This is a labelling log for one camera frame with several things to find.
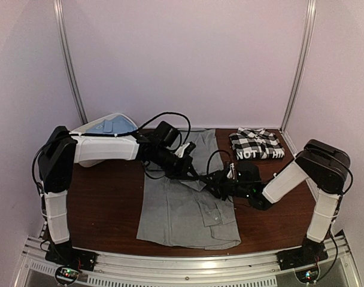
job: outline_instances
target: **metal pole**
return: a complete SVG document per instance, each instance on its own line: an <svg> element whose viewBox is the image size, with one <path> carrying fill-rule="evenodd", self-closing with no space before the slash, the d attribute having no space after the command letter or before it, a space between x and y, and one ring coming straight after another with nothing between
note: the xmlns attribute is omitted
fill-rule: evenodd
<svg viewBox="0 0 364 287"><path fill-rule="evenodd" d="M298 65L296 67L294 82L291 89L290 99L287 104L286 112L284 113L281 131L284 133L290 120L292 109L298 95L299 86L304 72L305 61L307 58L308 50L310 49L311 38L313 36L314 23L316 16L316 0L308 0L306 21L304 25L303 39L301 52L299 53Z"/></svg>
<svg viewBox="0 0 364 287"><path fill-rule="evenodd" d="M54 12L57 20L63 59L65 60L65 69L68 75L75 107L77 109L78 116L80 117L82 124L87 124L86 112L82 103L80 91L78 89L77 80L75 79L75 73L70 55L68 38L66 36L65 20L63 18L63 11L62 11L62 0L54 0Z"/></svg>

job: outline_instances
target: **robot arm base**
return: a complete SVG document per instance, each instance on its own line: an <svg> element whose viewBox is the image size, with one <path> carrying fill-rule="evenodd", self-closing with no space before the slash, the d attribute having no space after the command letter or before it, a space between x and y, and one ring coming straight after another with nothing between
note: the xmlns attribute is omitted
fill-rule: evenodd
<svg viewBox="0 0 364 287"><path fill-rule="evenodd" d="M97 258L96 253L81 249L74 249L70 240L61 244L56 244L55 248L56 249L54 250L52 245L49 245L48 251L45 255L45 260L59 265L66 265L74 270L94 270Z"/></svg>
<svg viewBox="0 0 364 287"><path fill-rule="evenodd" d="M277 257L280 270L287 270L326 260L328 254L323 242L315 242L304 237L301 247L280 251Z"/></svg>

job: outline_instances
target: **folded shirt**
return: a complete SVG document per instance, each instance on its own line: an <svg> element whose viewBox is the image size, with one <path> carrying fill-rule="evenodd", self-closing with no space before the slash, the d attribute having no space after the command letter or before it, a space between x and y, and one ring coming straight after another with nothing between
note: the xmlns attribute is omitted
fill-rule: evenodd
<svg viewBox="0 0 364 287"><path fill-rule="evenodd" d="M284 148L277 136L265 129L240 127L229 138L237 160L284 157Z"/></svg>
<svg viewBox="0 0 364 287"><path fill-rule="evenodd" d="M192 131L187 139L196 144L190 154L198 174L205 174L207 160L218 149L215 130ZM217 153L211 170L223 168ZM159 177L164 172L154 174ZM216 199L196 182L145 176L144 200L137 239L166 246L218 250L241 243L233 201Z"/></svg>

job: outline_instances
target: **metal frame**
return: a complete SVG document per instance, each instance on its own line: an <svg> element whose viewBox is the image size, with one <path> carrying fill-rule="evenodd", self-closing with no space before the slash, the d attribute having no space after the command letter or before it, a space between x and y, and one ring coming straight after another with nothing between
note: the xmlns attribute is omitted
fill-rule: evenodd
<svg viewBox="0 0 364 287"><path fill-rule="evenodd" d="M295 104L296 97L298 95L299 86L304 73L305 61L307 58L308 50L310 49L311 38L313 36L314 24L316 16L316 0L308 0L307 14L304 25L304 32L302 38L301 51L299 54L298 65L296 67L294 82L291 89L289 102L287 104L286 112L284 113L281 130L284 132L287 129L288 122L292 113L292 109Z"/></svg>
<svg viewBox="0 0 364 287"><path fill-rule="evenodd" d="M62 0L54 0L54 12L57 20L63 59L65 60L66 74L68 75L75 107L77 109L78 116L80 117L82 124L87 124L86 112L82 103L80 91L78 89L77 80L75 79L73 63L70 55L68 37L66 35L65 29L65 20L63 18Z"/></svg>
<svg viewBox="0 0 364 287"><path fill-rule="evenodd" d="M54 275L58 266L45 260L45 252L40 249L41 242L42 239L28 237L13 286L24 287L30 270ZM339 236L336 238L336 244L349 287L360 287L361 282L347 240L344 236ZM331 240L326 240L325 246L330 255L327 261L331 262L335 255L335 247ZM44 249L47 247L48 243L43 244ZM269 282L268 285L260 284L260 286L274 287L277 275L293 272L292 269L280 271L277 252L180 258L144 257L96 251L98 257L95 271L83 271L79 282L87 286L110 287L236 287L257 286L256 282Z"/></svg>

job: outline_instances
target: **white wall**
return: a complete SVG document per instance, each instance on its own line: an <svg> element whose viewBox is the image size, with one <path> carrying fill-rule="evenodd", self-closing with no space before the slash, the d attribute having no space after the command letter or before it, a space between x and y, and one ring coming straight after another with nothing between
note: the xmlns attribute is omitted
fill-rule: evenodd
<svg viewBox="0 0 364 287"><path fill-rule="evenodd" d="M63 10L89 120L180 111L195 127L280 126L306 0L74 0Z"/></svg>
<svg viewBox="0 0 364 287"><path fill-rule="evenodd" d="M355 182L335 229L347 233L364 282L364 1L317 1L310 54L287 130L298 149L316 138L350 155Z"/></svg>
<svg viewBox="0 0 364 287"><path fill-rule="evenodd" d="M0 286L42 227L32 157L56 125L80 125L52 2L0 0Z"/></svg>

